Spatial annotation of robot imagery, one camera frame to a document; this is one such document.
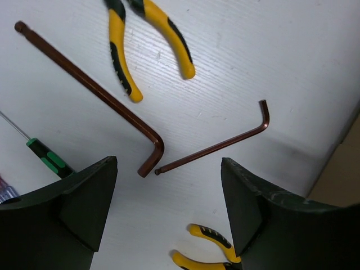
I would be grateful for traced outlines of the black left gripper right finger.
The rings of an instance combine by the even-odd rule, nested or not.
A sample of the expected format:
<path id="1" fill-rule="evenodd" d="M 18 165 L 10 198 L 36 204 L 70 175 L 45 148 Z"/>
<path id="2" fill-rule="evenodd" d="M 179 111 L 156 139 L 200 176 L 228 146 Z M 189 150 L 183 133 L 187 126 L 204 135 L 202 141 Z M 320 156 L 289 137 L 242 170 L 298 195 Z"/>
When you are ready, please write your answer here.
<path id="1" fill-rule="evenodd" d="M 228 157 L 221 181 L 243 269 L 359 268 L 359 205 L 306 199 Z"/>

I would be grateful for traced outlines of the large brown hex key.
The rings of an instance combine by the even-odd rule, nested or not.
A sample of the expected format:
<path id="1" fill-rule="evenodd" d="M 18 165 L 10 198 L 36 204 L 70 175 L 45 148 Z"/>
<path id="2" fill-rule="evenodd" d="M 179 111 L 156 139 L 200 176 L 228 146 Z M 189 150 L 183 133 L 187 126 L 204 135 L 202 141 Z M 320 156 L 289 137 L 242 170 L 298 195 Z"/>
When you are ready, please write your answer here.
<path id="1" fill-rule="evenodd" d="M 154 151 L 137 171 L 139 176 L 143 178 L 148 176 L 164 154 L 165 145 L 160 135 L 135 113 L 125 107 L 108 91 L 101 87 L 97 82 L 95 82 L 91 77 L 89 77 L 85 72 L 78 68 L 73 62 L 66 58 L 61 52 L 55 49 L 54 46 L 43 39 L 38 33 L 29 28 L 26 23 L 23 21 L 18 21 L 15 23 L 14 29 L 18 33 L 22 34 L 33 46 L 43 52 L 53 62 L 58 64 L 59 67 L 63 68 L 69 75 L 71 75 L 94 95 L 96 95 L 101 101 L 112 108 L 116 113 L 123 117 L 129 124 L 135 127 L 154 144 Z"/>

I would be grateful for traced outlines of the tan plastic toolbox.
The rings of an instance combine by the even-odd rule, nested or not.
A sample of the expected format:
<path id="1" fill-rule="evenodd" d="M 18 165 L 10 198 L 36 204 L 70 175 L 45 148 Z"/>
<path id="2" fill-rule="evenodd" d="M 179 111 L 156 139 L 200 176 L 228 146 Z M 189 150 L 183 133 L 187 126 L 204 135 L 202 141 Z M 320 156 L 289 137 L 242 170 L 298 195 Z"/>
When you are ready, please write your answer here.
<path id="1" fill-rule="evenodd" d="M 346 207 L 359 203 L 359 118 L 338 145 L 308 198 Z"/>

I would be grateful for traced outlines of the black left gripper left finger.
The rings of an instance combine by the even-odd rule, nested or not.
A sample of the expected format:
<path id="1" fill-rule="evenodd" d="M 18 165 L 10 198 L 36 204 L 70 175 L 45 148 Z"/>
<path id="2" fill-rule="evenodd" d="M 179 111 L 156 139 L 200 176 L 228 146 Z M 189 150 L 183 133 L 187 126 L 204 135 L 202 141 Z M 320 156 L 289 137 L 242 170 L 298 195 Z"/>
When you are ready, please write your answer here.
<path id="1" fill-rule="evenodd" d="M 118 174 L 108 156 L 1 204 L 1 269 L 90 269 Z"/>

